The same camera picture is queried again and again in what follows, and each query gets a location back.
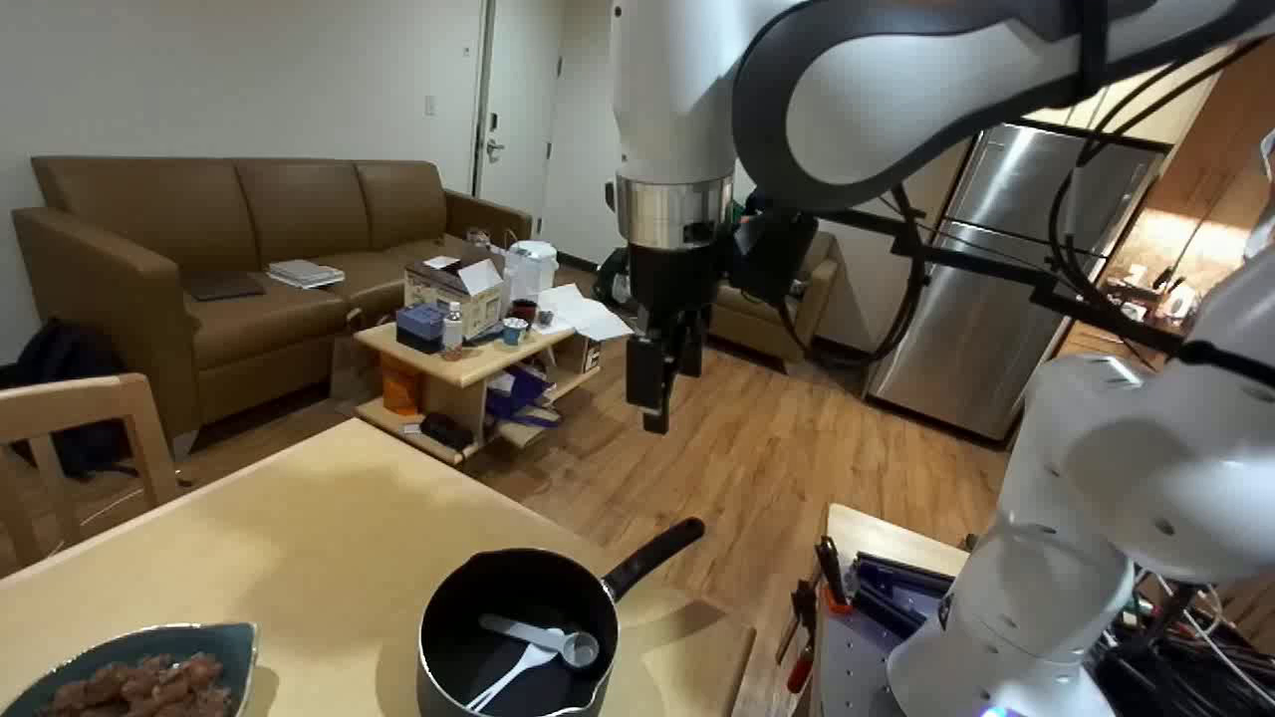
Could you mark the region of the robot base mount table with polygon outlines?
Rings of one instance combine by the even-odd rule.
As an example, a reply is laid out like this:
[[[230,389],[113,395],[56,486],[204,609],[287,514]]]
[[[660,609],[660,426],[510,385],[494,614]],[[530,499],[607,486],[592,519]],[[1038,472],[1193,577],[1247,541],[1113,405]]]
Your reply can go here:
[[[790,672],[790,686],[803,690],[797,711],[903,717],[888,694],[883,660],[942,609],[965,555],[833,503],[815,563],[819,584],[794,593],[809,633],[803,656]],[[1101,690],[1117,701],[1117,717],[1275,717],[1259,707],[1226,656],[1254,686],[1275,686],[1239,636],[1210,654],[1198,636],[1167,633],[1125,660],[1101,656]]]

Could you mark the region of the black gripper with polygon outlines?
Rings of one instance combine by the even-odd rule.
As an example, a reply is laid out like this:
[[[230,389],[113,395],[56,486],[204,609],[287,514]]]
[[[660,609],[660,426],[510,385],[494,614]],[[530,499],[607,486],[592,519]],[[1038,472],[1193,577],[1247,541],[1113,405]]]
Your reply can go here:
[[[628,288],[637,333],[624,338],[624,398],[647,405],[648,434],[671,430],[671,395],[676,375],[700,369],[700,342],[722,280],[722,252],[628,252]]]

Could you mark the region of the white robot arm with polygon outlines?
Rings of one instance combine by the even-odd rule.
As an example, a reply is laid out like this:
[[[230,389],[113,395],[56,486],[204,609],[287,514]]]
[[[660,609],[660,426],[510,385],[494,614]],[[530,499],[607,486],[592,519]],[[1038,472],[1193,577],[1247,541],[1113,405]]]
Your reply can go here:
[[[1272,0],[615,0],[615,211],[643,306],[624,398],[671,417],[732,237],[809,235],[992,122],[1272,26]],[[1142,571],[1275,564],[1272,369],[1272,253],[1153,375],[1044,362],[992,531],[883,660],[892,701],[1106,717],[1086,656]]]

